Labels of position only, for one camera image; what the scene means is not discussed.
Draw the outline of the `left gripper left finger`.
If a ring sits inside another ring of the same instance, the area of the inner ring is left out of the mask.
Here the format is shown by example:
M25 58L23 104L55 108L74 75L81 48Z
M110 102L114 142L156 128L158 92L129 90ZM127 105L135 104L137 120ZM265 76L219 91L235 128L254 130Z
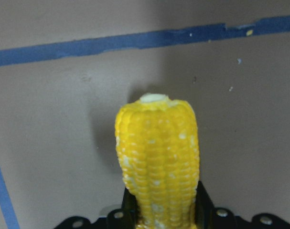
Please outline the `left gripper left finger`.
M56 226L57 229L135 229L137 227L137 202L125 189L121 207L98 217L95 222L82 216L72 216Z

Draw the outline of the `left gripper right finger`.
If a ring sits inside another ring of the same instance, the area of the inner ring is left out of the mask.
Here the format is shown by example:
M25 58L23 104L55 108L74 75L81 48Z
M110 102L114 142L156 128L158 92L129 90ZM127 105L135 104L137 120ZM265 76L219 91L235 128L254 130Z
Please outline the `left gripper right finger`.
M215 207L201 181L197 187L195 223L199 229L290 229L290 223L273 214L256 214L247 221L227 208Z

